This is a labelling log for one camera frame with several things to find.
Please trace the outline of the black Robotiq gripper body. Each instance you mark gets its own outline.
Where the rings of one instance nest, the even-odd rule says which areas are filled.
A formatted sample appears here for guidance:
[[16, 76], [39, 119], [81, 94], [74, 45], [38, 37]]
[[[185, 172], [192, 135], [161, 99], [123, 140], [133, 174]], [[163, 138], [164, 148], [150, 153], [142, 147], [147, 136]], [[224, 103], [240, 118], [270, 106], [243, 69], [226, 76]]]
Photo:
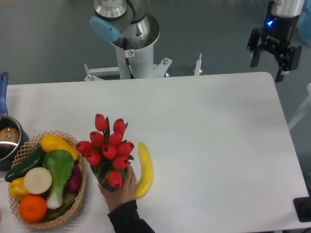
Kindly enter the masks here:
[[264, 50], [272, 54], [283, 54], [290, 45], [299, 16], [282, 17], [268, 14], [261, 34]]

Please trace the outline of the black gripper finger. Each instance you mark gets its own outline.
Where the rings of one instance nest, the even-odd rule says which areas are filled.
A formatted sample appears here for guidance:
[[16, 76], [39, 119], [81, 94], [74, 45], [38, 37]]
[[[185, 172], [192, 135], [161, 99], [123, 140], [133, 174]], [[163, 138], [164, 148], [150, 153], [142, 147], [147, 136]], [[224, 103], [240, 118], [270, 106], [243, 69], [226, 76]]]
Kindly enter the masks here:
[[256, 67], [259, 63], [260, 53], [263, 51], [263, 45], [259, 44], [262, 35], [262, 29], [253, 29], [247, 44], [247, 49], [250, 50], [251, 63], [250, 67]]
[[275, 78], [276, 83], [283, 81], [284, 76], [288, 72], [298, 68], [301, 53], [301, 46], [288, 45], [286, 50], [282, 54], [276, 56], [276, 61], [279, 67]]

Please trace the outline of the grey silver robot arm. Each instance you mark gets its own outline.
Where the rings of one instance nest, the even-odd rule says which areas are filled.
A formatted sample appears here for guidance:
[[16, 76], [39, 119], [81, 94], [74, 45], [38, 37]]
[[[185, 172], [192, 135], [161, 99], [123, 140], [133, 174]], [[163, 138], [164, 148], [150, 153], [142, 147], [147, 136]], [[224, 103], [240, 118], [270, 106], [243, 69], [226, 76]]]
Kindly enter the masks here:
[[[281, 82], [291, 70], [298, 68], [302, 48], [292, 46], [304, 0], [271, 0], [261, 28], [252, 30], [247, 49], [251, 67], [259, 63], [266, 51], [278, 64], [275, 82]], [[171, 59], [153, 63], [153, 46], [159, 37], [158, 21], [145, 11], [143, 0], [96, 0], [95, 15], [89, 20], [93, 32], [110, 42], [116, 50], [121, 79], [165, 77]]]

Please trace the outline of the black sleeved forearm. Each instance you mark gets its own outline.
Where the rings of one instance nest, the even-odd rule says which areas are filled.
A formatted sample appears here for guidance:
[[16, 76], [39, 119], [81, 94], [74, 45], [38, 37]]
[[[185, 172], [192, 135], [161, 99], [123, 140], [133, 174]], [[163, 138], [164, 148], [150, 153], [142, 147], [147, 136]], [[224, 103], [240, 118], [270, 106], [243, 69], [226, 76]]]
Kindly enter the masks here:
[[154, 233], [148, 223], [140, 218], [136, 200], [128, 201], [107, 215], [116, 233]]

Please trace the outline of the person's bare hand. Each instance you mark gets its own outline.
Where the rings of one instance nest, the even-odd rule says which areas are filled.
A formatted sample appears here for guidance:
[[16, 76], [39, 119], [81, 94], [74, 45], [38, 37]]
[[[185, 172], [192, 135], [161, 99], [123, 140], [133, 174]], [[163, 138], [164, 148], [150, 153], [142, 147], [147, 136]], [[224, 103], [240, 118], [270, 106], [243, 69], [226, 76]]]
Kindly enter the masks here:
[[122, 187], [115, 192], [107, 191], [103, 185], [98, 184], [100, 192], [105, 198], [109, 212], [114, 211], [122, 204], [134, 199], [136, 190], [136, 175], [131, 165], [127, 167], [126, 174], [128, 177], [123, 181]]

